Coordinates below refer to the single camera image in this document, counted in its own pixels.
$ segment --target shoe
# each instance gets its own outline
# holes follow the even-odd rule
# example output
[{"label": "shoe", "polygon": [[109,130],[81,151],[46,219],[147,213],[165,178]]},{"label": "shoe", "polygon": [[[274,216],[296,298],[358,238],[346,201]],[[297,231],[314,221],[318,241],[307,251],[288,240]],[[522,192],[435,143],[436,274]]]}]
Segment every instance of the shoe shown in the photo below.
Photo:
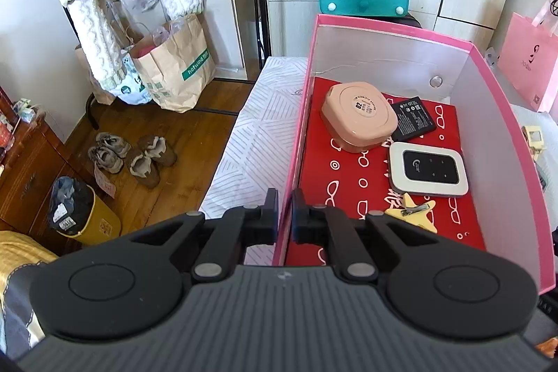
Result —
[{"label": "shoe", "polygon": [[109,132],[100,132],[95,138],[97,144],[104,146],[116,153],[120,158],[125,158],[132,146],[120,136]]},{"label": "shoe", "polygon": [[162,166],[172,166],[176,162],[176,153],[162,136],[143,136],[138,140],[138,147],[145,156]]},{"label": "shoe", "polygon": [[139,149],[133,149],[132,152],[128,154],[126,166],[130,174],[136,177],[139,183],[148,188],[155,188],[161,180],[152,159],[145,156]]},{"label": "shoe", "polygon": [[124,165],[124,161],[114,151],[101,145],[91,147],[87,155],[93,163],[97,163],[99,168],[105,169],[111,174],[120,172]]}]

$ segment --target pink box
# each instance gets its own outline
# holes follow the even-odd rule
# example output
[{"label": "pink box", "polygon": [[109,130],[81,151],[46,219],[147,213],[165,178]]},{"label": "pink box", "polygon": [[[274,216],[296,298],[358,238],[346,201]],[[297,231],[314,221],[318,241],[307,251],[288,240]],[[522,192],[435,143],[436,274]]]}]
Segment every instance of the pink box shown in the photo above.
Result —
[{"label": "pink box", "polygon": [[[468,41],[432,31],[345,16],[316,19],[273,265],[285,260],[290,195],[298,186],[316,75],[366,81],[384,93],[454,105],[487,251],[525,268],[541,293],[554,288],[550,224],[535,165],[506,96],[479,51]],[[431,85],[434,76],[442,79],[441,86]]]}]

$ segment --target container lid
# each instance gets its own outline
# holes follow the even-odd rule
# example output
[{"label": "container lid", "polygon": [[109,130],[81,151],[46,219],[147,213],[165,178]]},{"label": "container lid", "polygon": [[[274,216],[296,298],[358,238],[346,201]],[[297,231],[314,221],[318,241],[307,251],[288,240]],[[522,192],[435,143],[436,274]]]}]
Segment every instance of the container lid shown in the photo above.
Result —
[{"label": "container lid", "polygon": [[322,110],[337,134],[357,146],[383,141],[397,128],[393,108],[382,93],[367,82],[347,82],[331,87]]}]

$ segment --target grey shoe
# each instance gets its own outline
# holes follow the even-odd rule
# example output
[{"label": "grey shoe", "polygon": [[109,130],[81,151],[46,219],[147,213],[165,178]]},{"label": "grey shoe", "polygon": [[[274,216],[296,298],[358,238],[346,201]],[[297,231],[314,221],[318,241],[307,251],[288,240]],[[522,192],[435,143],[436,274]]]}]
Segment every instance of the grey shoe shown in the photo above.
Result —
[{"label": "grey shoe", "polygon": [[109,132],[100,132],[95,138],[97,144],[112,150],[120,158],[125,158],[132,146],[128,144],[120,136],[110,134]]},{"label": "grey shoe", "polygon": [[120,172],[124,165],[124,161],[114,151],[104,146],[96,145],[91,147],[87,155],[93,163],[97,163],[100,169],[105,169],[111,174]]}]

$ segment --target trash bag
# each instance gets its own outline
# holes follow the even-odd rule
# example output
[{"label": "trash bag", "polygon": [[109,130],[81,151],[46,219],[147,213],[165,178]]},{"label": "trash bag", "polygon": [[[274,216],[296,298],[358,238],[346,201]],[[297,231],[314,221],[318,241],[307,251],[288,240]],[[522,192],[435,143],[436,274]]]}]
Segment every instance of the trash bag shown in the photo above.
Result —
[{"label": "trash bag", "polygon": [[60,177],[52,185],[47,221],[65,235],[80,233],[93,208],[93,191],[81,180]]}]

